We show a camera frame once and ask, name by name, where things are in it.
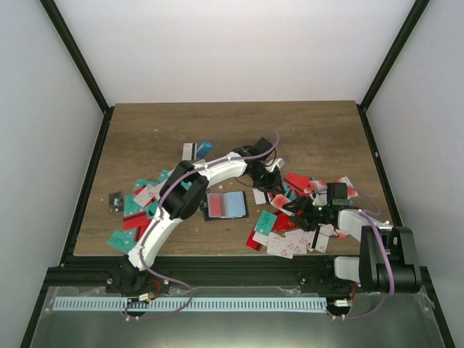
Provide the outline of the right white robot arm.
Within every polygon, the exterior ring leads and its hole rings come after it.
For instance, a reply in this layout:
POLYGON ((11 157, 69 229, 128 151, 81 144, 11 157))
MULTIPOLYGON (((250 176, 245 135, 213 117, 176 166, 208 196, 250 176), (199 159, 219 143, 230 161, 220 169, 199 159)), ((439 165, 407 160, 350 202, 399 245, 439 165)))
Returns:
POLYGON ((332 225, 360 242, 357 257, 337 257, 322 274, 324 287, 342 290, 353 280, 367 292, 414 294, 422 286, 413 232, 404 226, 379 222, 371 212, 349 203, 355 188, 345 182, 327 183, 306 196, 282 204, 290 220, 304 231, 332 225))

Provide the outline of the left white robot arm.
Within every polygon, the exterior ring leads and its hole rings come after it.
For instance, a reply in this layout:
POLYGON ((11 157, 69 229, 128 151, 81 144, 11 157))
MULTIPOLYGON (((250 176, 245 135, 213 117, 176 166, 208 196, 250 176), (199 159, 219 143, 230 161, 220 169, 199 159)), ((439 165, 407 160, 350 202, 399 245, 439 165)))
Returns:
POLYGON ((281 192, 280 168, 266 160, 276 150, 279 138, 270 142, 260 138, 252 146, 241 146, 226 155, 203 164, 183 160, 164 183, 158 185, 158 207, 148 228, 136 245, 121 259, 123 285, 133 293, 143 291, 155 257, 168 236, 199 208, 210 186, 248 175, 261 192, 281 192))

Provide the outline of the black leather card holder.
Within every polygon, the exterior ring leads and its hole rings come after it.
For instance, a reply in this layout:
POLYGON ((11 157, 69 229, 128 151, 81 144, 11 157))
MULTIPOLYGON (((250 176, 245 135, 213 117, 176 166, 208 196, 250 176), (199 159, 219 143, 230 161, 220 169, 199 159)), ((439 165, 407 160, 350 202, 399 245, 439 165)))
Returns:
POLYGON ((249 217, 247 197, 244 191, 232 191, 223 194, 226 206, 226 216, 224 218, 213 218, 208 215, 207 195, 202 206, 205 221, 233 220, 249 217))

